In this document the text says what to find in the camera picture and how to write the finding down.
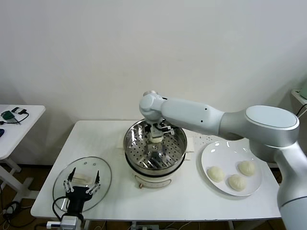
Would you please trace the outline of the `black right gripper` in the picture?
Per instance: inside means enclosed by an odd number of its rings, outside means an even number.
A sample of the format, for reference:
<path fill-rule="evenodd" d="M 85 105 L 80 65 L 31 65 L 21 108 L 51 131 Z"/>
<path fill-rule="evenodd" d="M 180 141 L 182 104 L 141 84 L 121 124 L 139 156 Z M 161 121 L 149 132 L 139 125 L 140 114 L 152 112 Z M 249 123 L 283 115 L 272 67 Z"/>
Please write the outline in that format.
<path fill-rule="evenodd" d="M 148 142 L 151 142 L 151 135 L 162 136 L 161 141 L 167 135 L 174 135 L 174 128 L 172 126 L 159 127 L 158 124 L 146 125 L 144 131 Z"/>

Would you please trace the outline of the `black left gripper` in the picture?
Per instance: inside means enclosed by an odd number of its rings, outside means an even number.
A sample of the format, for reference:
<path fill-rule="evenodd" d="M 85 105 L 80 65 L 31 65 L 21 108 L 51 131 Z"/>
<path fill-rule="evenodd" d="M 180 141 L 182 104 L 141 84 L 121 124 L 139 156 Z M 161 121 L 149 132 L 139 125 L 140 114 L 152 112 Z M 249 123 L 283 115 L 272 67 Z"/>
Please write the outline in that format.
<path fill-rule="evenodd" d="M 67 208 L 68 214 L 81 214 L 85 202 L 92 199 L 93 194 L 100 189 L 100 176 L 99 171 L 97 171 L 94 185 L 89 187 L 72 186 L 71 182 L 74 176 L 76 168 L 73 168 L 72 172 L 69 174 L 67 180 L 64 180 L 63 186 L 65 188 L 66 197 L 69 199 L 69 204 Z"/>

